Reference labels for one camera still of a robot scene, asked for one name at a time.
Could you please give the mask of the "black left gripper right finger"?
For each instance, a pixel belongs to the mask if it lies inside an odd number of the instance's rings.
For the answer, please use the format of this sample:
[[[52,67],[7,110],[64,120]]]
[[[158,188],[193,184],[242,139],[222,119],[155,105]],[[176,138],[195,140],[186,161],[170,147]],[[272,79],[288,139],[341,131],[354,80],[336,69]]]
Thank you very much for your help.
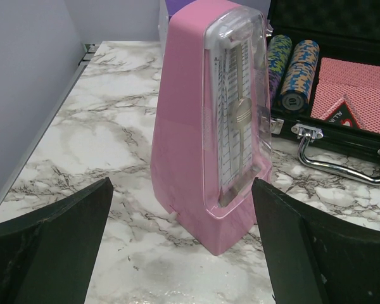
[[[380,231],[261,179],[251,192],[276,303],[380,303]]]

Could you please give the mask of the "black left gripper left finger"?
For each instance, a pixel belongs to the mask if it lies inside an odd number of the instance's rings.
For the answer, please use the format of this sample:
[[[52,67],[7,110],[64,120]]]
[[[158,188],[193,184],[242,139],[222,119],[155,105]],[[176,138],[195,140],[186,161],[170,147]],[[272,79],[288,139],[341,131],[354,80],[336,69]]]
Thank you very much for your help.
[[[0,223],[0,303],[84,303],[113,197],[109,178]]]

